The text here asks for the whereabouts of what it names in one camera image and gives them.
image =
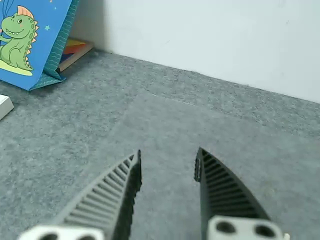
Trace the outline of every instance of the dinosaur crest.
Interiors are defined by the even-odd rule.
[[[34,43],[35,41],[36,41],[36,37],[38,36],[38,34],[37,34],[37,30],[38,30],[38,26],[37,26],[37,21],[35,21],[35,17],[34,17],[34,15],[26,8],[26,7],[24,7],[24,6],[18,6],[18,12],[17,12],[17,17],[18,16],[27,16],[28,18],[28,20],[30,21],[30,23],[31,23],[31,29],[30,29],[30,31],[32,31],[32,33],[30,34],[30,45],[29,45],[29,47],[28,47],[28,49],[27,49],[27,52],[26,52],[26,55],[28,55],[29,53],[31,53],[31,51],[30,51],[30,49],[32,48],[32,43]]]

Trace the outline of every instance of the gray felt mat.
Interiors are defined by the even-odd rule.
[[[199,239],[200,193],[193,179],[199,146],[234,171],[293,240],[318,239],[319,142],[152,94],[131,104],[73,190],[102,166],[141,149],[143,184],[130,239]]]

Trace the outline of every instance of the screw hole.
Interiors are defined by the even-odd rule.
[[[96,240],[93,236],[82,236],[79,240]]]
[[[221,221],[216,225],[216,229],[220,232],[226,233],[226,234],[233,234],[236,232],[235,227],[227,222],[227,221]]]
[[[268,226],[258,225],[255,227],[255,233],[263,236],[273,238],[276,236],[275,232]]]
[[[40,240],[57,240],[57,239],[58,239],[58,235],[55,233],[46,234],[40,238]]]

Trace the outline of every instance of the cartoon dinosaur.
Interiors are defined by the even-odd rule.
[[[37,23],[24,6],[18,6],[18,12],[3,19],[2,31],[11,38],[0,36],[0,40],[6,43],[0,46],[0,60],[12,67],[32,71],[34,68],[29,64],[27,55],[38,35]]]

